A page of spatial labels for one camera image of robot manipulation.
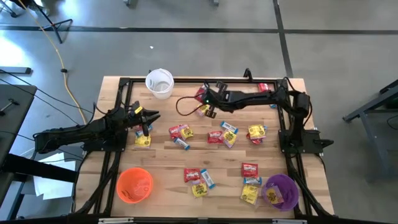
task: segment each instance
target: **plastic cup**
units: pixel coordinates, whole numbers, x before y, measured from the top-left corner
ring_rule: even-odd
[[[151,71],[147,75],[145,84],[156,98],[164,100],[169,98],[172,94],[174,79],[169,71],[160,68]]]
[[[116,191],[123,202],[138,203],[149,196],[153,183],[148,171],[135,167],[120,174]]]
[[[284,202],[271,204],[271,202],[267,198],[266,190],[275,185],[278,186]],[[266,202],[270,203],[274,208],[277,208],[280,211],[289,211],[293,209],[299,202],[299,190],[297,189],[294,181],[285,174],[277,174],[270,177],[267,180],[267,183],[262,186],[261,194]]]

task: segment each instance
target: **red candy wrapper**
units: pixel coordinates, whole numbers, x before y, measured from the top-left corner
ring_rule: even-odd
[[[199,90],[197,91],[197,93],[195,94],[195,96],[204,93],[206,90],[206,87],[203,85],[199,88]],[[197,101],[199,101],[200,103],[203,103],[203,100],[201,100],[202,95],[195,97],[195,99]]]
[[[242,162],[242,177],[259,177],[259,166]]]
[[[246,135],[246,138],[251,140],[251,142],[253,142],[254,144],[261,144],[262,143],[262,139],[250,139],[250,133],[248,133]]]
[[[185,183],[190,180],[199,180],[200,179],[200,169],[189,169],[184,168],[184,181]]]
[[[263,91],[267,91],[269,90],[268,85],[265,83],[259,83],[259,91],[263,92]]]
[[[207,137],[207,143],[222,144],[223,140],[220,139],[223,131],[210,131]]]
[[[181,138],[180,131],[178,130],[178,128],[181,127],[181,126],[183,126],[183,125],[182,125],[182,124],[179,124],[179,125],[177,125],[177,126],[174,126],[174,127],[169,128],[170,137],[171,137],[172,139]]]

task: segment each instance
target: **white cup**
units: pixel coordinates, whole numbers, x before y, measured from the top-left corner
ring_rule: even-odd
[[[156,98],[164,100],[172,94],[174,79],[169,71],[159,68],[147,75],[145,84]]]

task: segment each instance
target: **black tripod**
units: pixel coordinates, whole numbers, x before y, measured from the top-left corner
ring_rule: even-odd
[[[55,34],[57,35],[58,40],[60,41],[60,44],[62,44],[62,39],[61,39],[61,37],[60,37],[60,34],[58,33],[58,28],[59,28],[63,23],[72,22],[73,20],[72,20],[72,19],[67,19],[67,20],[65,20],[65,21],[53,23],[53,22],[50,20],[50,18],[43,12],[42,8],[41,8],[40,6],[38,6],[38,5],[36,4],[35,1],[33,1],[33,3],[34,3],[35,6],[39,9],[39,11],[43,14],[43,16],[46,18],[46,20],[50,23],[50,25],[43,27],[43,29],[46,30],[46,29],[48,29],[48,28],[51,27],[51,28],[54,30]]]

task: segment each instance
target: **black desk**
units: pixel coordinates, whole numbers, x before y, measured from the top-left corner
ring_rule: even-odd
[[[18,85],[29,93],[36,92],[36,86]],[[18,133],[26,114],[32,104],[34,96],[28,94],[14,86],[0,85],[0,108],[8,103],[8,99],[16,100],[19,105],[11,105],[5,111],[6,115],[0,116],[0,131],[9,131]],[[16,135],[9,133],[0,133],[0,165],[3,164],[6,156],[8,155]],[[7,194],[8,188],[14,179],[13,173],[0,173],[0,206],[4,197]]]

